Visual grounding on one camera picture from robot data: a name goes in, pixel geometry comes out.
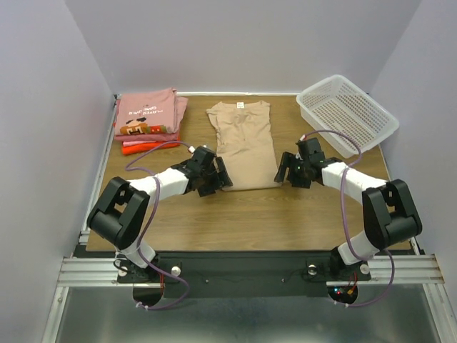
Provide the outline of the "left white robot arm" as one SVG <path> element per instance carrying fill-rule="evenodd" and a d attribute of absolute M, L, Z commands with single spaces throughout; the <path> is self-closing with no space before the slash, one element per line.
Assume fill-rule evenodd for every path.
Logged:
<path fill-rule="evenodd" d="M 142 281 L 150 282 L 158 273 L 174 277 L 158 268 L 156 251 L 144 241 L 159 202 L 194 191 L 205 197 L 233 185 L 214 151 L 206 146 L 189 146 L 188 151 L 189 159 L 157 174 L 143 168 L 149 175 L 141 179 L 112 178 L 87 217 L 87 227 L 132 262 Z"/>

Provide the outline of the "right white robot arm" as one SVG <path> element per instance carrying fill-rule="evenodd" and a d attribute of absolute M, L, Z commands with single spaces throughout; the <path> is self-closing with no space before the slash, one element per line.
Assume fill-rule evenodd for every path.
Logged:
<path fill-rule="evenodd" d="M 296 143 L 298 152 L 284 152 L 275 182 L 308 189 L 319 184 L 340 191 L 341 216 L 346 242 L 332 249 L 328 270 L 344 279 L 357 264 L 392 245 L 418 236 L 423 225 L 407 183 L 386 181 L 361 173 L 336 157 L 327 158 L 317 138 Z M 350 237 L 345 199 L 362 206 L 363 230 Z"/>

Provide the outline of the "beige t-shirt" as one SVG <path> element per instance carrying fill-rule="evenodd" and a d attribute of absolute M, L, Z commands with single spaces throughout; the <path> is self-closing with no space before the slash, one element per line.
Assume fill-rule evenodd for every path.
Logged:
<path fill-rule="evenodd" d="M 271 136 L 270 104 L 219 102 L 206 110 L 216 131 L 216 153 L 224 161 L 232 182 L 224 191 L 246 191 L 279 187 Z"/>

